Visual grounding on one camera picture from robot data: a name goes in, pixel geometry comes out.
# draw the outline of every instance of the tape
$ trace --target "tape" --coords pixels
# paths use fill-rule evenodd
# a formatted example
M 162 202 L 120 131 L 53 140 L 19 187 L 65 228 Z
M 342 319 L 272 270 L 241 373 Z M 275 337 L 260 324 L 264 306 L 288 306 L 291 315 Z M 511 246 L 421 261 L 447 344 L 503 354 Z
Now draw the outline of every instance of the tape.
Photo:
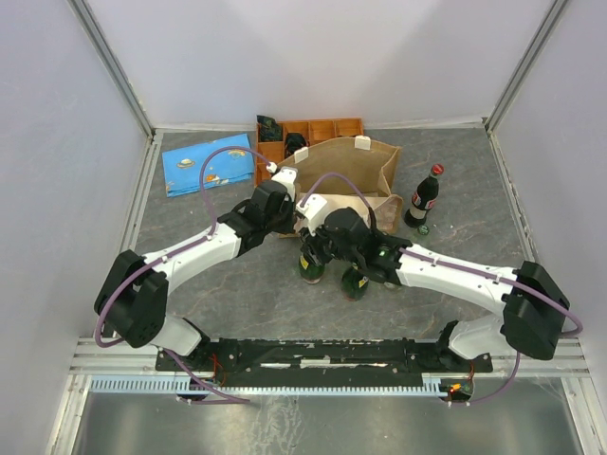
M 304 161 L 307 158 L 307 147 L 302 147 L 293 154 L 295 156 L 295 164 Z
M 354 146 L 357 149 L 371 150 L 371 138 L 368 136 L 356 136 L 354 138 Z

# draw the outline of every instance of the white wall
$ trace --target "white wall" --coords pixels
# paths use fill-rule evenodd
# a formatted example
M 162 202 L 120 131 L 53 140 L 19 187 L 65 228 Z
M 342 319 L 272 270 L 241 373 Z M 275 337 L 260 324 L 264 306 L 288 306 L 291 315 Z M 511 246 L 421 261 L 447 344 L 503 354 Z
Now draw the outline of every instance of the white wall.
M 607 408 L 607 3 L 570 2 L 497 137 Z
M 44 452 L 145 137 L 66 1 L 0 5 L 0 452 Z
M 488 116 L 551 0 L 89 0 L 157 126 Z

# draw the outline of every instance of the blue bag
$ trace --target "blue bag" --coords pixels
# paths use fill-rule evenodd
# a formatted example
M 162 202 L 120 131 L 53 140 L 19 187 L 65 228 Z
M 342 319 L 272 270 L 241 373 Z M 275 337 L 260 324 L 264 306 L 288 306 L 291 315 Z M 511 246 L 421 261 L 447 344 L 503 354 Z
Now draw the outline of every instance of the blue bag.
M 229 146 L 250 147 L 247 135 L 224 137 L 162 154 L 167 196 L 200 191 L 202 163 L 215 150 Z M 229 150 L 215 156 L 204 173 L 205 189 L 228 185 L 252 178 L 253 156 L 242 150 Z

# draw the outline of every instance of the bottle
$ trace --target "bottle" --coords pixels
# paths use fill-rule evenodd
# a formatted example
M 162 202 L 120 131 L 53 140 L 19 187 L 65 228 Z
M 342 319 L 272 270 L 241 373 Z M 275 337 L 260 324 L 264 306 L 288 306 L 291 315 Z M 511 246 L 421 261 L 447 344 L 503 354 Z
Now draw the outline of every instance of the bottle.
M 426 223 L 428 211 L 434 206 L 438 196 L 438 177 L 445 171 L 442 164 L 435 164 L 411 198 L 411 207 L 405 213 L 405 223 L 410 228 L 418 228 Z
M 348 267 L 341 276 L 341 292 L 349 301 L 360 300 L 366 294 L 369 279 L 354 267 Z
M 300 269 L 300 276 L 308 284 L 316 284 L 322 278 L 324 273 L 324 265 L 316 265 L 310 258 L 305 255 L 300 255 L 300 260 L 297 262 Z

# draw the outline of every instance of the brown paper bag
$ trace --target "brown paper bag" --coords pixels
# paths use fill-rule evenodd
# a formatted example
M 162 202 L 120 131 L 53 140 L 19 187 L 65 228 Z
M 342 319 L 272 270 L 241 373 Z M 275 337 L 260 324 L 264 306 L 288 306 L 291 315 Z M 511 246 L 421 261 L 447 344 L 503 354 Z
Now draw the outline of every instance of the brown paper bag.
M 377 227 L 394 233 L 398 229 L 403 205 L 402 198 L 392 194 L 399 157 L 400 147 L 372 140 L 371 149 L 363 150 L 355 147 L 353 137 L 338 137 L 313 145 L 305 157 L 302 154 L 290 156 L 279 167 L 288 166 L 298 170 L 298 201 L 322 175 L 345 175 L 365 194 L 376 213 Z M 368 223 L 367 208 L 343 180 L 327 178 L 315 193 L 322 195 L 332 206 L 352 207 Z

